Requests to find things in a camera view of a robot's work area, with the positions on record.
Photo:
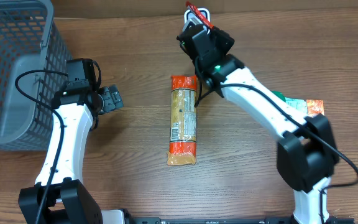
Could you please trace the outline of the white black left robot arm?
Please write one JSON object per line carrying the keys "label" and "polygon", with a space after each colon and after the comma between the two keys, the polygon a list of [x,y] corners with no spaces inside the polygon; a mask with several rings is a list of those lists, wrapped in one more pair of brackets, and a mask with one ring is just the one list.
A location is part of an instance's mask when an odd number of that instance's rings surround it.
{"label": "white black left robot arm", "polygon": [[98,115],[122,106],[116,85],[67,82],[55,93],[47,106],[53,128],[44,165],[35,185],[19,194],[27,223],[126,223],[123,210],[101,210],[83,185],[87,136]]}

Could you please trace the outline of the teal snack packet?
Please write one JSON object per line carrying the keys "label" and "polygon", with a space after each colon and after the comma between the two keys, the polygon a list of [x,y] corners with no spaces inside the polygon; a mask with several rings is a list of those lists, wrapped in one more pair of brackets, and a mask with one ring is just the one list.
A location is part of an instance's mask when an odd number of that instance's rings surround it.
{"label": "teal snack packet", "polygon": [[295,99],[295,98],[285,98],[285,102],[286,104],[297,109],[298,111],[301,111],[304,114],[308,114],[307,102],[305,100]]}

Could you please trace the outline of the green lid round can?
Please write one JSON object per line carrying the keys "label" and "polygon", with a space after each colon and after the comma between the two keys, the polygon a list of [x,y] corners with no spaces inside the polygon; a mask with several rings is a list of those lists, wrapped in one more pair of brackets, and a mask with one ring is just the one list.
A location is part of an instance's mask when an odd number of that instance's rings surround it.
{"label": "green lid round can", "polygon": [[272,91],[272,93],[273,93],[274,95],[276,95],[277,97],[279,97],[282,101],[286,102],[286,98],[285,98],[285,96],[284,96],[283,93],[281,93],[281,92],[279,92],[279,91]]}

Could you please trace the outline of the white barcode scanner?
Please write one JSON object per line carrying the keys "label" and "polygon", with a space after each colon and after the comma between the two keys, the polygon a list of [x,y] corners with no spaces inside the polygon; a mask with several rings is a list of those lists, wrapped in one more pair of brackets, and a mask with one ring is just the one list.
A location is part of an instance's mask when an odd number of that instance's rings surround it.
{"label": "white barcode scanner", "polygon": [[[202,13],[202,15],[205,16],[205,18],[207,18],[209,22],[211,21],[210,13],[206,8],[198,8],[198,10],[200,11],[200,13]],[[182,28],[182,31],[186,31],[191,26],[201,24],[201,20],[196,15],[194,15],[189,9],[185,11],[183,18],[184,18],[184,26]]]}

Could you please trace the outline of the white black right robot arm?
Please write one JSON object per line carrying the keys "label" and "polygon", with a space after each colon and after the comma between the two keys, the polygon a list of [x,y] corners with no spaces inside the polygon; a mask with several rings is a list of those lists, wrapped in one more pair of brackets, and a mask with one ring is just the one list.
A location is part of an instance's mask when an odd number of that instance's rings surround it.
{"label": "white black right robot arm", "polygon": [[326,223],[326,191],[339,161],[328,119],[308,116],[264,87],[229,54],[234,39],[223,30],[191,25],[177,40],[208,91],[245,110],[276,140],[277,170],[294,191],[293,222]]}

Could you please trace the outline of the grey plastic mesh basket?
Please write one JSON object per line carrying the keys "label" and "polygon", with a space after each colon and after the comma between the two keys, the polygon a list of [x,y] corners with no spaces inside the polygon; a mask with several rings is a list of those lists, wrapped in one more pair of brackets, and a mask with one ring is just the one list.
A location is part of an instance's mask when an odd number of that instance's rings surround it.
{"label": "grey plastic mesh basket", "polygon": [[65,81],[72,58],[54,24],[48,0],[0,1],[0,149],[45,151],[52,112],[48,104]]}

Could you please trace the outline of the small orange snack box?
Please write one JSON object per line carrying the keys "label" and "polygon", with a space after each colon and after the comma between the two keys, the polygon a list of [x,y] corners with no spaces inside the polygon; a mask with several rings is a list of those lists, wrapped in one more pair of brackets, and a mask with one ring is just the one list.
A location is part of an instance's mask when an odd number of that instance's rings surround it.
{"label": "small orange snack box", "polygon": [[323,100],[306,100],[308,116],[324,115]]}

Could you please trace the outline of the long orange cracker pack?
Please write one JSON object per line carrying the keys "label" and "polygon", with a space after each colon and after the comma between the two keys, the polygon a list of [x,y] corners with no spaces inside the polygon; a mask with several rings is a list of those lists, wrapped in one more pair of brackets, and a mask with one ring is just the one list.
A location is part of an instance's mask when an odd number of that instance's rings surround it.
{"label": "long orange cracker pack", "polygon": [[171,91],[170,144],[167,164],[196,164],[196,76],[173,75]]}

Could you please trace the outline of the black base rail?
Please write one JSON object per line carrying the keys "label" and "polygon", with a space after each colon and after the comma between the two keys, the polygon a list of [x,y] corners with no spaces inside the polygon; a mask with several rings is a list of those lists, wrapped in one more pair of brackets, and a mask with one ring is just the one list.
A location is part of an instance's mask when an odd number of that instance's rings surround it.
{"label": "black base rail", "polygon": [[136,217],[132,223],[136,224],[296,224],[293,217],[265,217],[256,219],[161,219],[159,217]]}

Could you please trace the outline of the red stick snack packet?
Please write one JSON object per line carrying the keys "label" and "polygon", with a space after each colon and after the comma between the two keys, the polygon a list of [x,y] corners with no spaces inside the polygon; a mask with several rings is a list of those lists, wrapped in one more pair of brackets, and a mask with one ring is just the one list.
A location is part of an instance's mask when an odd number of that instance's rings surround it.
{"label": "red stick snack packet", "polygon": [[212,29],[214,26],[213,24],[207,20],[207,18],[201,13],[201,11],[191,2],[186,2],[186,7],[205,25],[207,28]]}

